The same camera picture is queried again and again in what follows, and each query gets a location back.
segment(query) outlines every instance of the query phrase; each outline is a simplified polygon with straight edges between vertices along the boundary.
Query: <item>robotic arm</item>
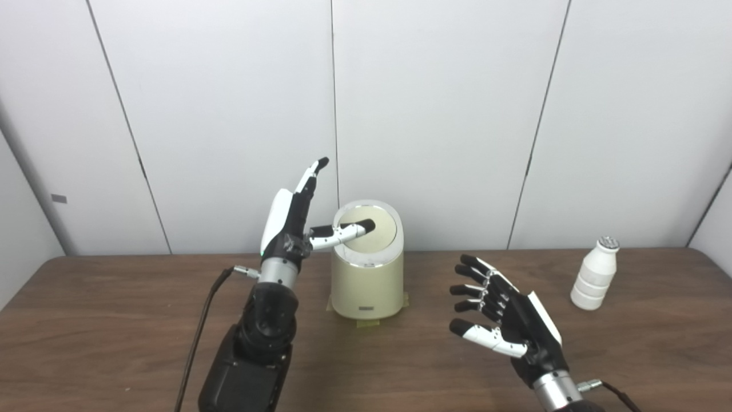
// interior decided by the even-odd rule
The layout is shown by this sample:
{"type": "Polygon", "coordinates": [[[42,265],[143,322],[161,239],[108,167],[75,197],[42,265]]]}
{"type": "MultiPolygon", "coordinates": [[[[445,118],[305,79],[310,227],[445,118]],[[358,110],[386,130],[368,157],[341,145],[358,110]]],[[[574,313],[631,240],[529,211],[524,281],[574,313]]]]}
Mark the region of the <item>robotic arm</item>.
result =
{"type": "Polygon", "coordinates": [[[307,168],[295,192],[280,189],[272,202],[261,242],[259,271],[234,267],[257,279],[244,313],[221,342],[198,398],[201,412],[272,412],[292,355],[298,300],[293,292],[302,260],[375,229],[372,220],[314,227],[304,234],[322,158],[307,168]]]}
{"type": "Polygon", "coordinates": [[[585,400],[569,376],[561,350],[561,335],[536,293],[521,294],[506,277],[481,259],[464,254],[457,274],[480,286],[450,287],[453,295],[472,299],[455,304],[456,312],[477,310],[497,327],[454,319],[450,331],[464,339],[511,357],[511,365],[523,382],[534,390],[547,412],[604,412],[585,400]]]}

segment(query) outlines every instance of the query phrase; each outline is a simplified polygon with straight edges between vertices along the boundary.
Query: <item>brown table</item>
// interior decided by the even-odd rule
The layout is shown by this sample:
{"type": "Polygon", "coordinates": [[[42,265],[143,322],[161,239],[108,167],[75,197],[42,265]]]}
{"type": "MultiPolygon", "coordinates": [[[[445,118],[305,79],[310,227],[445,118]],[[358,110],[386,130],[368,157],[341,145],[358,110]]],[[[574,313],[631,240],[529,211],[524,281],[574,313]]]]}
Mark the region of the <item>brown table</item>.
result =
{"type": "MultiPolygon", "coordinates": [[[[732,411],[732,279],[691,249],[625,249],[602,308],[569,291],[586,250],[484,251],[524,292],[536,290],[564,338],[576,381],[602,378],[644,412],[732,411]]],[[[329,257],[304,264],[294,360],[277,412],[539,412],[507,358],[447,325],[460,252],[409,253],[410,306],[356,328],[326,312],[329,257]]],[[[63,257],[0,312],[0,411],[171,411],[206,294],[221,269],[254,255],[63,257]]],[[[185,411],[239,318],[251,279],[214,300],[185,411]]],[[[479,321],[471,313],[465,316],[479,321]]],[[[625,411],[604,389],[587,394],[625,411]]]]}

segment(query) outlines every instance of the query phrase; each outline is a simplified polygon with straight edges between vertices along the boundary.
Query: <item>cable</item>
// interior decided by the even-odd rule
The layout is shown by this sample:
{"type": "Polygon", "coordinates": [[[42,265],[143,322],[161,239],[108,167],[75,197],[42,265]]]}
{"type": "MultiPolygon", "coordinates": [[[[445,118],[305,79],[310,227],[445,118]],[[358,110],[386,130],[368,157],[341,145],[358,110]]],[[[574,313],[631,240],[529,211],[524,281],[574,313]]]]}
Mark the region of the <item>cable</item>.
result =
{"type": "Polygon", "coordinates": [[[201,319],[198,321],[198,329],[195,331],[193,336],[193,344],[190,346],[190,352],[188,353],[188,360],[186,360],[185,368],[183,369],[183,380],[181,381],[181,387],[178,390],[178,400],[176,401],[176,407],[173,409],[174,412],[180,412],[183,406],[183,397],[185,396],[185,388],[188,385],[188,376],[190,375],[191,367],[193,366],[193,358],[195,357],[195,349],[198,347],[198,340],[201,339],[201,332],[203,332],[203,325],[206,323],[206,317],[209,315],[209,307],[211,307],[211,301],[214,299],[216,291],[219,290],[221,284],[226,278],[231,275],[234,268],[225,269],[219,277],[214,281],[211,286],[209,296],[206,298],[206,302],[203,303],[203,311],[201,312],[201,319]]]}
{"type": "Polygon", "coordinates": [[[625,406],[628,407],[633,412],[641,412],[641,409],[633,403],[632,400],[628,397],[628,395],[624,392],[620,392],[615,386],[610,385],[609,383],[603,381],[602,385],[607,388],[609,391],[613,392],[614,394],[618,395],[618,398],[625,404],[625,406]]]}

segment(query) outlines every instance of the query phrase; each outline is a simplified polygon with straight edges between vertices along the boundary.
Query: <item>robot finger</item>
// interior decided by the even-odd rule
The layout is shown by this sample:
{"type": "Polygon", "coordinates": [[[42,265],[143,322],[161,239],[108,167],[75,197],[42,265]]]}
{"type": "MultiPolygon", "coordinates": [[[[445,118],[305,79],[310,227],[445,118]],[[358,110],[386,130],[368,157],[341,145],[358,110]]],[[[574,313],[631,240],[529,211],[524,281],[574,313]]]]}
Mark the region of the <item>robot finger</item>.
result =
{"type": "Polygon", "coordinates": [[[456,284],[450,287],[450,295],[470,296],[471,298],[482,298],[485,288],[471,284],[456,284]]]}
{"type": "Polygon", "coordinates": [[[485,275],[482,275],[477,269],[473,269],[470,266],[465,265],[456,265],[455,266],[455,272],[458,275],[467,276],[470,279],[473,279],[474,281],[486,285],[488,278],[485,277],[485,275]]]}
{"type": "Polygon", "coordinates": [[[486,262],[483,262],[482,260],[478,259],[475,256],[471,256],[469,254],[463,254],[460,255],[460,263],[470,266],[471,268],[475,268],[483,275],[488,275],[488,273],[491,270],[495,270],[495,268],[486,262]]]}
{"type": "Polygon", "coordinates": [[[507,303],[511,294],[516,293],[516,289],[507,284],[500,276],[491,276],[486,287],[488,295],[490,295],[496,302],[507,303]]]}
{"type": "Polygon", "coordinates": [[[496,302],[493,299],[486,296],[486,298],[483,299],[483,306],[482,308],[488,308],[489,310],[493,311],[494,313],[503,316],[503,311],[506,305],[503,304],[503,302],[496,302]]]}
{"type": "Polygon", "coordinates": [[[477,325],[463,319],[453,319],[450,322],[450,331],[463,339],[513,358],[520,358],[528,349],[526,345],[505,341],[499,328],[477,325]]]}
{"type": "Polygon", "coordinates": [[[467,312],[468,310],[480,310],[483,301],[480,299],[468,299],[467,301],[457,302],[455,304],[456,312],[467,312]]]}
{"type": "Polygon", "coordinates": [[[493,322],[498,323],[499,325],[501,325],[501,321],[503,320],[503,311],[502,310],[501,311],[496,311],[492,307],[490,307],[488,305],[484,305],[480,309],[480,312],[483,313],[483,315],[485,317],[487,317],[488,319],[490,319],[493,322]]]}
{"type": "Polygon", "coordinates": [[[514,286],[511,282],[509,282],[508,279],[506,279],[506,276],[503,276],[503,274],[499,271],[494,271],[491,273],[489,277],[490,283],[495,283],[496,286],[500,289],[501,293],[505,294],[506,296],[510,296],[512,293],[518,293],[518,288],[514,286]]]}

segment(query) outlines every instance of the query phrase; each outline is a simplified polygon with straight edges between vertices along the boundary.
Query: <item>wall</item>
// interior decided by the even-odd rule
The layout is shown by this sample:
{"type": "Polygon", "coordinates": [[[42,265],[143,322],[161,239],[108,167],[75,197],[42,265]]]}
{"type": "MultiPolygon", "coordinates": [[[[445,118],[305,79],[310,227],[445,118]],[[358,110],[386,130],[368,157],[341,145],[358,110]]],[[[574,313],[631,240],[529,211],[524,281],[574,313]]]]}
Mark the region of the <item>wall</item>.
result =
{"type": "Polygon", "coordinates": [[[0,3],[0,125],[72,253],[256,251],[323,155],[311,225],[683,246],[732,161],[723,0],[89,4],[0,3]]]}
{"type": "Polygon", "coordinates": [[[510,247],[685,246],[732,162],[732,2],[575,1],[510,247]]]}
{"type": "Polygon", "coordinates": [[[83,1],[0,2],[0,124],[69,253],[169,252],[83,1]]]}
{"type": "Polygon", "coordinates": [[[329,156],[308,223],[337,205],[330,1],[97,1],[173,253],[258,251],[272,198],[329,156]]]}
{"type": "Polygon", "coordinates": [[[46,260],[64,252],[2,133],[0,191],[2,309],[46,260]]]}
{"type": "Polygon", "coordinates": [[[334,0],[340,201],[411,250],[503,249],[567,2],[334,0]]]}
{"type": "Polygon", "coordinates": [[[690,247],[704,252],[732,276],[732,179],[727,177],[690,247]]]}

